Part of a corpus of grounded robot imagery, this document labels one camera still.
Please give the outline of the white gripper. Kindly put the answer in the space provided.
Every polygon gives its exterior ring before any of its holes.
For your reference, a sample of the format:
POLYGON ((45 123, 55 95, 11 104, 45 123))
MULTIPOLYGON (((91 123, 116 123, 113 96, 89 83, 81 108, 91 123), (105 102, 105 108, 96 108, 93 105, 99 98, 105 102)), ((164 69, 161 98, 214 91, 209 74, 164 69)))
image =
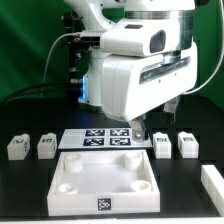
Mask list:
POLYGON ((181 52, 176 63, 163 65, 162 61, 162 54, 147 58, 109 55, 102 65, 102 110, 111 119, 130 121, 132 138, 139 143, 145 141, 146 134, 144 118, 140 115, 166 102, 162 120, 167 125, 173 124, 180 102, 176 96, 196 83, 195 43, 181 52))

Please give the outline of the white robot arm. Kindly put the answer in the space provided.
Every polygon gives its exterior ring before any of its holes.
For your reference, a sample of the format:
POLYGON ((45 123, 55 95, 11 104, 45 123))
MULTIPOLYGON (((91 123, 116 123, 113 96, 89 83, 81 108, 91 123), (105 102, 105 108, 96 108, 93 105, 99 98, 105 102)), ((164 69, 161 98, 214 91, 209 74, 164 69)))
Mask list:
POLYGON ((174 115, 178 97, 195 91, 194 11, 210 1, 64 0, 84 24, 76 37, 91 54, 86 102, 145 141, 145 114, 163 106, 174 115))

